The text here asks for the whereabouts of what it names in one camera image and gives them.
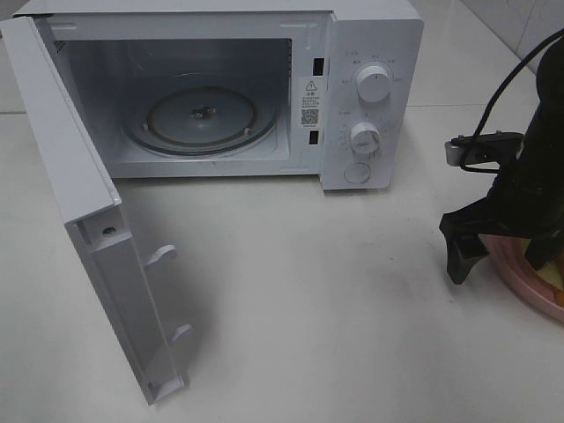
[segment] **sticker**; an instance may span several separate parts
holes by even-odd
[[[300,78],[298,120],[301,128],[317,130],[321,127],[326,85],[325,77]]]

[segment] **latch hole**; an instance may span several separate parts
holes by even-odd
[[[103,236],[112,236],[117,232],[114,226],[108,226],[102,231]]]
[[[314,59],[314,77],[321,77],[323,75],[323,67],[325,66],[325,59],[323,57],[316,57]]]
[[[309,145],[318,145],[318,144],[319,144],[319,131],[311,130],[309,132]]]

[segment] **control panel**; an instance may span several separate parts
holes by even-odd
[[[419,19],[336,22],[321,172],[324,189],[390,184],[422,30]]]

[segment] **turntable plate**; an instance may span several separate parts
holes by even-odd
[[[145,81],[129,98],[128,135],[145,148],[174,155],[240,148],[267,133],[278,117],[272,87],[244,78],[161,78]]]

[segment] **qr code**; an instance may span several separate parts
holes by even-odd
[[[319,122],[318,108],[304,108],[301,110],[302,125],[317,125],[318,122]]]

